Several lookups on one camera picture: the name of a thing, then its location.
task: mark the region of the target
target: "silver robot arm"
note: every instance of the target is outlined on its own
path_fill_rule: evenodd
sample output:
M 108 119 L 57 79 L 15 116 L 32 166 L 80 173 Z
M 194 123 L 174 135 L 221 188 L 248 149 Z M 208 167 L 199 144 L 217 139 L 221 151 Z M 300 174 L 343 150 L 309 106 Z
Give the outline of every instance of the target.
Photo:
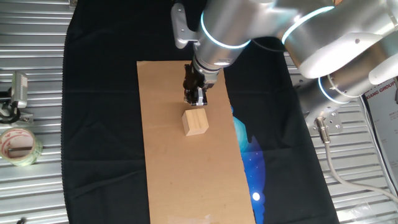
M 318 78 L 397 30 L 396 16 L 396 0 L 349 0 L 336 7 L 332 0 L 210 0 L 193 32 L 182 4 L 176 3 L 176 46 L 195 42 L 192 63 L 186 66 L 185 100 L 207 104 L 205 93 L 219 70 L 231 65 L 251 39 L 279 38 L 300 72 Z
M 398 32 L 379 40 L 337 71 L 296 86 L 307 126 L 314 126 L 319 117 L 330 117 L 339 107 L 358 98 L 377 84 L 392 77 L 388 72 L 378 73 L 384 78 L 372 82 L 372 72 L 389 66 L 389 60 L 398 55 Z

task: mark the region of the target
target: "corrugated metal surface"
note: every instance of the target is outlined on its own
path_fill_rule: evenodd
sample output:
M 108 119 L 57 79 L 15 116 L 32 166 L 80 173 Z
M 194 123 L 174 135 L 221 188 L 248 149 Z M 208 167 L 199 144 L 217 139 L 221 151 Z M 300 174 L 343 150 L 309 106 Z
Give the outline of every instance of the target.
M 0 158 L 0 224 L 27 217 L 29 224 L 67 223 L 60 169 L 62 60 L 67 26 L 73 14 L 68 0 L 0 0 L 0 90 L 7 90 L 14 70 L 29 76 L 29 101 L 34 114 L 30 129 L 44 143 L 43 156 L 32 166 L 14 167 Z M 286 54 L 294 83 L 304 80 Z M 388 189 L 384 168 L 374 147 L 359 102 L 340 109 L 344 133 L 332 136 L 338 172 L 347 180 Z M 0 133 L 6 128 L 0 127 Z M 328 173 L 325 151 L 313 136 L 325 180 L 342 223 L 352 223 L 350 210 L 366 201 L 377 215 L 370 223 L 398 218 L 385 196 L 338 184 Z
M 293 84 L 307 82 L 294 66 L 288 53 L 285 59 L 289 67 Z M 344 105 L 339 110 L 344 131 L 340 134 L 331 134 L 331 155 L 337 173 L 342 178 L 360 184 L 368 184 L 392 189 L 386 179 L 386 168 L 380 160 L 380 153 L 376 149 L 373 137 L 365 119 L 364 107 L 360 99 Z M 398 207 L 386 196 L 346 187 L 335 180 L 329 172 L 326 161 L 325 147 L 318 135 L 312 136 L 319 162 L 328 184 L 329 192 L 341 223 L 355 223 L 353 209 L 358 204 L 367 202 L 370 210 L 358 214 L 362 223 L 390 223 L 395 224 L 398 219 Z
M 60 125 L 62 60 L 73 10 L 68 0 L 0 0 L 0 90 L 11 86 L 14 70 L 29 76 L 32 130 L 43 141 L 43 156 L 29 167 L 0 159 L 0 223 L 67 223 L 62 192 Z M 7 127 L 0 126 L 0 133 Z

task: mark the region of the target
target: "white cable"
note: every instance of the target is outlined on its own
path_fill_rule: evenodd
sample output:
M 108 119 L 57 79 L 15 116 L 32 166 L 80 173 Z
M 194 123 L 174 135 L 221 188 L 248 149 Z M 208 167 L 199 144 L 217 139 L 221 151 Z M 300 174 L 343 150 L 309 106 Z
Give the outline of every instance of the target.
M 331 172 L 331 174 L 335 177 L 335 179 L 336 179 L 338 182 L 340 182 L 340 183 L 342 183 L 342 184 L 344 184 L 344 185 L 350 186 L 350 187 L 355 187 L 355 188 L 359 188 L 359 189 L 363 189 L 363 190 L 372 190 L 372 191 L 375 191 L 375 192 L 382 193 L 382 194 L 384 194 L 385 196 L 391 198 L 391 199 L 392 199 L 393 201 L 395 201 L 396 203 L 398 203 L 398 198 L 397 198 L 397 197 L 395 197 L 394 195 L 392 195 L 390 192 L 386 192 L 386 191 L 383 190 L 383 189 L 380 189 L 380 188 L 378 188 L 378 187 L 369 186 L 369 185 L 364 185 L 364 184 L 354 184 L 354 183 L 348 182 L 348 181 L 346 181 L 346 180 L 343 180 L 343 179 L 337 174 L 335 168 L 333 167 L 333 163 L 331 162 L 331 154 L 330 154 L 330 145 L 329 145 L 329 143 L 325 143 L 325 150 L 326 150 L 326 158 L 327 158 L 327 160 L 328 160 L 328 165 L 329 165 L 330 172 Z

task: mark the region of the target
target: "blue led ring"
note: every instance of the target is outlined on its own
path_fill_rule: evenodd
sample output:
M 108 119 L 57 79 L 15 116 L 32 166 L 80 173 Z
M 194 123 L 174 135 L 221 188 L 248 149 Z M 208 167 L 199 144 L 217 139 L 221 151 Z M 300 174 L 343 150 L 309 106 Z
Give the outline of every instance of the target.
M 282 37 L 282 43 L 285 44 L 285 41 L 287 39 L 287 37 L 296 29 L 299 27 L 299 25 L 303 24 L 305 21 L 311 19 L 312 17 L 319 15 L 321 13 L 330 11 L 332 9 L 334 9 L 334 6 L 327 6 L 327 7 L 323 7 L 320 9 L 317 9 L 309 14 L 307 14 L 306 16 L 301 17 L 295 24 L 293 24 L 289 29 L 287 29 L 287 31 L 285 32 L 285 34 Z
M 211 41 L 213 41 L 216 45 L 219 45 L 220 47 L 224 47 L 224 48 L 227 48 L 227 49 L 241 49 L 241 48 L 247 46 L 247 45 L 250 43 L 250 40 L 249 40 L 249 41 L 247 41 L 247 42 L 244 43 L 244 44 L 241 44 L 241 45 L 238 45 L 238 46 L 232 46 L 232 45 L 223 44 L 223 43 L 221 43 L 220 41 L 216 40 L 216 39 L 215 39 L 214 37 L 212 37 L 212 36 L 210 35 L 210 33 L 206 30 L 205 23 L 203 22 L 203 14 L 204 14 L 204 12 L 203 12 L 203 13 L 201 14 L 201 16 L 200 16 L 201 28 L 202 28 L 203 31 L 205 32 L 206 36 L 207 36 Z
M 319 83 L 319 88 L 321 89 L 321 91 L 322 91 L 322 93 L 324 94 L 324 96 L 327 97 L 327 98 L 328 98 L 329 100 L 331 100 L 332 102 L 335 102 L 335 103 L 338 103 L 338 104 L 346 104 L 346 103 L 349 103 L 349 102 L 346 102 L 346 103 L 340 102 L 340 101 L 337 101 L 337 100 L 333 99 L 332 97 L 330 97 L 330 96 L 325 92 L 325 90 L 324 90 L 323 87 L 322 87 L 321 78 L 318 78 L 318 83 Z

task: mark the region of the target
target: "clear tape roll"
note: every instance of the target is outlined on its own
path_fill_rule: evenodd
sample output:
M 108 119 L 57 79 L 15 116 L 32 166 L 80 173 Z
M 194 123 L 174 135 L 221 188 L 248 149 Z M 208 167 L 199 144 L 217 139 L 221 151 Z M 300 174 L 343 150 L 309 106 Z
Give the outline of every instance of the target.
M 27 148 L 26 155 L 12 157 L 10 149 Z M 43 144 L 26 128 L 10 128 L 0 136 L 0 156 L 15 166 L 28 166 L 42 154 Z

